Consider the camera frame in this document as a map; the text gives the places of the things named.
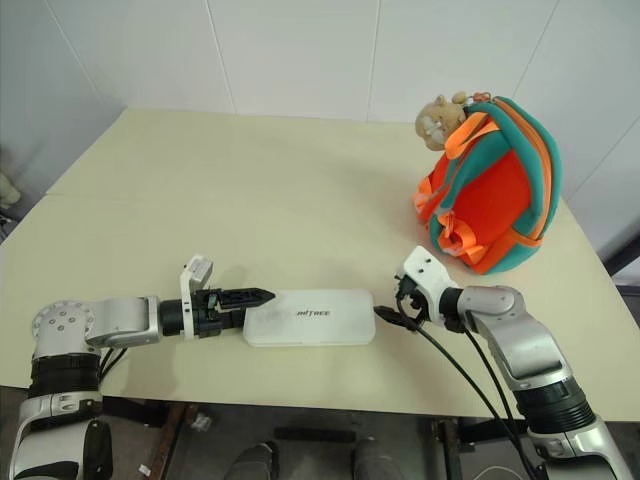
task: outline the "table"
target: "table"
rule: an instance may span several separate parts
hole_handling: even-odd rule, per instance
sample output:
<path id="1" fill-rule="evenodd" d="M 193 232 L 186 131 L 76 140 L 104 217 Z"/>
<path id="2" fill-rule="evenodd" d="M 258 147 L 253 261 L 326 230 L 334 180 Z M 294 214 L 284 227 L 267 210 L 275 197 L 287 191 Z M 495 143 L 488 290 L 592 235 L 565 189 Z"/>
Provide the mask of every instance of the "table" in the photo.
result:
<path id="1" fill-rule="evenodd" d="M 367 288 L 391 305 L 396 268 L 428 245 L 410 194 L 437 156 L 412 127 L 127 110 L 0 246 L 0 384 L 25 387 L 30 322 L 60 299 L 178 298 L 194 253 L 223 288 Z M 540 252 L 459 284 L 510 285 L 555 335 L 593 408 L 640 420 L 640 331 L 565 203 Z M 429 330 L 498 396 L 461 335 Z M 427 342 L 377 322 L 368 346 L 255 349 L 240 332 L 130 350 L 106 395 L 487 416 Z"/>

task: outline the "backpack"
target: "backpack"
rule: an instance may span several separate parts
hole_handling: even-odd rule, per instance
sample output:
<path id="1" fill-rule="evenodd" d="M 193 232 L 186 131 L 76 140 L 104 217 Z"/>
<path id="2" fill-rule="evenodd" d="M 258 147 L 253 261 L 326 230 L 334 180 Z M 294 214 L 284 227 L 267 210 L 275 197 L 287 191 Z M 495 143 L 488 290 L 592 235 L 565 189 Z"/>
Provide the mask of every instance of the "backpack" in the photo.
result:
<path id="1" fill-rule="evenodd" d="M 437 249 L 476 273 L 503 272 L 540 248 L 553 220 L 562 184 L 558 149 L 507 98 L 465 112 L 413 202 Z"/>

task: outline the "robotic arm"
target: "robotic arm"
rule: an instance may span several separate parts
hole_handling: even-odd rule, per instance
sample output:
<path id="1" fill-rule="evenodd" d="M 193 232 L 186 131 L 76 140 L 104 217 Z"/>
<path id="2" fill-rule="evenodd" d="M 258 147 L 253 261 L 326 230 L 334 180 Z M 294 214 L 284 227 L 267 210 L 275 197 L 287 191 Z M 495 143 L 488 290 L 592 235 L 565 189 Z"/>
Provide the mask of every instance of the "robotic arm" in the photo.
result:
<path id="1" fill-rule="evenodd" d="M 201 290 L 213 264 L 195 256 L 180 277 L 181 298 L 57 302 L 33 320 L 36 350 L 28 399 L 9 479 L 111 478 L 111 433 L 97 417 L 100 350 L 133 347 L 178 335 L 195 338 L 242 327 L 246 308 L 274 295 L 261 289 Z M 526 311 L 522 295 L 508 287 L 460 289 L 444 266 L 417 247 L 404 262 L 398 300 L 409 296 L 430 320 L 454 332 L 484 337 L 528 423 L 528 435 L 546 460 L 546 473 L 561 478 L 632 480 L 604 422 L 595 415 L 549 331 Z M 409 326 L 376 307 L 385 320 Z"/>
<path id="2" fill-rule="evenodd" d="M 62 301 L 36 315 L 31 386 L 20 405 L 10 480 L 111 478 L 111 433 L 97 419 L 101 349 L 156 343 L 181 331 L 187 339 L 219 335 L 242 327 L 246 308 L 274 298 L 257 288 L 201 290 L 212 270 L 210 260 L 194 256 L 180 276 L 178 300 Z"/>
<path id="3" fill-rule="evenodd" d="M 460 289 L 422 247 L 409 255 L 398 278 L 397 298 L 410 296 L 421 309 L 418 319 L 454 332 L 467 329 L 488 342 L 549 478 L 632 480 L 605 423 L 591 410 L 549 330 L 527 313 L 520 292 Z"/>

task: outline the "white wall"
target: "white wall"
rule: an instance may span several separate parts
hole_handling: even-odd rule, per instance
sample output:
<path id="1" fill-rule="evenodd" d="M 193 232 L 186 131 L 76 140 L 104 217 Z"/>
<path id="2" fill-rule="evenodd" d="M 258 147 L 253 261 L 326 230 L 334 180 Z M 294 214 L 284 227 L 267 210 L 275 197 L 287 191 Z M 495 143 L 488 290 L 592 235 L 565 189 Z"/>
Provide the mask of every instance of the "white wall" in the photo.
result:
<path id="1" fill-rule="evenodd" d="M 640 228 L 636 0 L 0 2 L 0 142 L 37 157 L 34 197 L 121 105 L 409 122 L 438 93 L 489 90 L 552 131 L 602 256 Z M 84 120 L 58 132 L 60 115 Z"/>
<path id="2" fill-rule="evenodd" d="M 94 90 L 42 1 L 0 1 L 2 169 L 23 215 L 104 132 L 122 107 Z"/>
<path id="3" fill-rule="evenodd" d="M 640 285 L 640 258 L 613 276 L 616 285 Z"/>

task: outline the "plush doll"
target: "plush doll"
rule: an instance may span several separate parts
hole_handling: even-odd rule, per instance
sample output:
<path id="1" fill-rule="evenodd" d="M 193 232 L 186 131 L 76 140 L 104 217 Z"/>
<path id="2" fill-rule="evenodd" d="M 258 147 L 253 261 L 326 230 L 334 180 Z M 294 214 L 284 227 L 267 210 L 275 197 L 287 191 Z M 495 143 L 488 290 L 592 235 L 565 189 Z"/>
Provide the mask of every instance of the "plush doll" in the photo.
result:
<path id="1" fill-rule="evenodd" d="M 420 110 L 416 118 L 416 133 L 430 150 L 444 150 L 449 135 L 467 118 L 463 109 L 467 100 L 465 93 L 458 92 L 451 100 L 449 103 L 444 95 L 438 95 L 434 102 Z"/>

